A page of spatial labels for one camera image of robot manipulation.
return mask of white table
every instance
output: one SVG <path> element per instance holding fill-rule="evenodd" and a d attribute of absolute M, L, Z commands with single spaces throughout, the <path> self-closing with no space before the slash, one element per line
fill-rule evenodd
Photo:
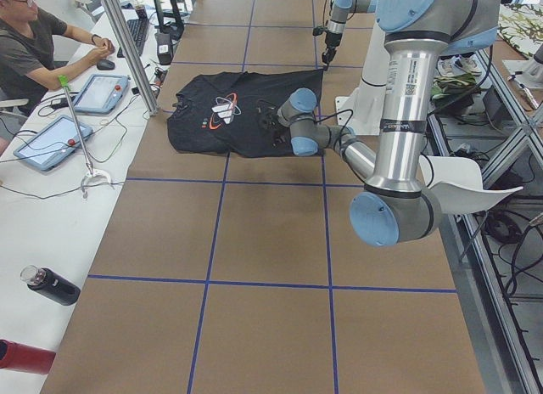
<path fill-rule="evenodd" d="M 126 17 L 135 17 L 135 13 L 129 11 Z M 118 47 L 106 14 L 92 32 L 111 38 Z M 80 59 L 90 49 L 91 46 L 82 44 L 72 61 Z M 70 89 L 79 91 L 93 73 L 130 75 L 125 59 L 117 59 L 116 54 L 112 54 L 110 59 L 116 64 L 114 70 L 100 71 L 92 67 L 72 81 Z M 157 62 L 152 29 L 149 30 L 141 59 L 144 66 L 151 64 L 146 68 L 151 79 L 154 62 Z M 45 98 L 55 93 L 48 93 Z M 128 89 L 110 115 L 82 115 L 80 121 L 91 125 L 96 132 L 105 120 L 112 118 L 128 105 L 132 97 L 133 94 Z M 49 117 L 40 117 L 34 112 L 22 129 L 39 131 L 62 114 L 70 115 L 70 111 L 67 108 L 57 110 Z M 126 171 L 136 153 L 147 118 L 148 113 L 143 100 L 135 99 L 129 109 L 120 116 L 120 121 L 127 128 L 121 146 L 107 162 L 95 162 L 95 167 L 109 173 L 114 183 L 122 183 L 125 180 Z M 105 159 L 117 145 L 123 132 L 124 129 L 120 125 L 112 122 L 87 141 L 89 152 L 100 160 Z M 0 161 L 15 159 L 13 151 L 21 144 L 20 139 L 15 138 Z M 0 180 L 4 186 L 42 196 L 77 188 L 86 172 L 85 158 L 80 149 L 46 173 L 33 170 L 18 160 L 0 163 Z M 20 271 L 30 264 L 49 267 L 82 287 L 120 190 L 120 185 L 114 187 L 104 185 L 88 189 L 86 200 L 83 199 L 80 190 L 61 197 L 38 200 L 0 189 L 0 209 L 3 219 L 0 222 L 0 245 L 3 249 L 0 267 L 1 339 L 53 351 L 58 349 L 74 306 L 63 307 L 29 290 L 19 279 Z M 39 392 L 45 378 L 46 376 L 0 369 L 0 392 L 25 394 Z"/>

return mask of keyboard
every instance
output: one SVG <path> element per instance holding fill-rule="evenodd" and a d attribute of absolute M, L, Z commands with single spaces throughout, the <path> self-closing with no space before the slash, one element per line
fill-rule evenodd
<path fill-rule="evenodd" d="M 143 53 L 143 46 L 145 46 L 145 41 L 147 40 L 149 19 L 129 19 L 126 21 L 126 24 L 128 25 L 128 30 L 132 35 L 134 43 L 136 43 L 137 53 L 141 56 Z M 122 53 L 122 48 L 119 48 L 117 57 L 125 57 Z"/>

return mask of gray t-shirt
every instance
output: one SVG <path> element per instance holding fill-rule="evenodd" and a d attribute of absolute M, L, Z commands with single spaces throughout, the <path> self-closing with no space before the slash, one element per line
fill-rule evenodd
<path fill-rule="evenodd" d="M 47 89 L 26 74 L 53 65 L 53 35 L 64 35 L 68 27 L 62 20 L 38 9 L 37 20 L 30 22 L 34 37 L 29 39 L 0 19 L 0 87 L 11 99 L 29 99 L 20 109 L 25 113 L 40 102 Z"/>

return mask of computer mouse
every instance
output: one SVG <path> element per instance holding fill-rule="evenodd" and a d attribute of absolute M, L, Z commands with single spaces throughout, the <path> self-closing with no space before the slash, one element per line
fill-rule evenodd
<path fill-rule="evenodd" d="M 96 68 L 99 70 L 113 70 L 115 63 L 111 60 L 101 59 L 96 63 Z"/>

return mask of brown cardboard surface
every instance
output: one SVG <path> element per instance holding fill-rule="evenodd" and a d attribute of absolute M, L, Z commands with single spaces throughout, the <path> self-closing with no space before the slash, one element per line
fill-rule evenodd
<path fill-rule="evenodd" d="M 342 394 L 486 393 L 456 295 L 339 290 L 334 308 Z"/>
<path fill-rule="evenodd" d="M 228 184 L 211 278 L 327 284 L 322 187 Z"/>
<path fill-rule="evenodd" d="M 361 189 L 327 189 L 333 282 L 397 288 L 452 289 L 439 232 L 391 247 L 364 244 L 350 226 L 349 205 Z"/>
<path fill-rule="evenodd" d="M 311 0 L 256 0 L 252 26 L 313 27 Z"/>
<path fill-rule="evenodd" d="M 321 113 L 323 115 L 334 114 L 336 97 L 349 97 L 361 80 L 362 68 L 334 67 L 333 65 L 324 73 L 322 79 Z"/>
<path fill-rule="evenodd" d="M 174 62 L 241 65 L 248 27 L 187 25 Z"/>
<path fill-rule="evenodd" d="M 203 291 L 88 279 L 42 394 L 185 391 Z"/>
<path fill-rule="evenodd" d="M 197 74 L 320 66 L 319 2 L 199 0 L 210 26 L 188 26 L 161 105 Z M 350 21 L 323 115 L 358 86 L 372 24 Z M 148 122 L 44 394 L 484 392 L 439 233 L 369 247 L 349 223 L 361 183 L 331 150 L 179 154 L 168 116 Z"/>
<path fill-rule="evenodd" d="M 177 152 L 168 140 L 168 116 L 170 115 L 159 112 L 157 116 L 149 119 L 142 142 L 128 169 L 128 177 L 221 181 L 224 177 L 226 157 Z"/>
<path fill-rule="evenodd" d="M 328 309 L 327 290 L 212 285 L 192 393 L 332 393 Z"/>
<path fill-rule="evenodd" d="M 90 274 L 205 279 L 219 183 L 127 181 Z"/>
<path fill-rule="evenodd" d="M 190 24 L 248 26 L 254 0 L 197 0 Z"/>
<path fill-rule="evenodd" d="M 334 66 L 349 66 L 361 68 L 366 60 L 367 48 L 369 48 L 370 37 L 372 36 L 371 29 L 345 29 L 341 44 L 338 47 L 338 52 L 333 58 L 332 65 Z M 321 53 L 326 50 L 324 38 L 317 40 L 317 52 L 319 53 L 319 61 Z"/>
<path fill-rule="evenodd" d="M 247 159 L 231 155 L 227 180 L 252 183 L 322 183 L 322 161 L 320 156 Z"/>
<path fill-rule="evenodd" d="M 245 63 L 315 67 L 315 43 L 311 29 L 295 27 L 251 28 Z"/>

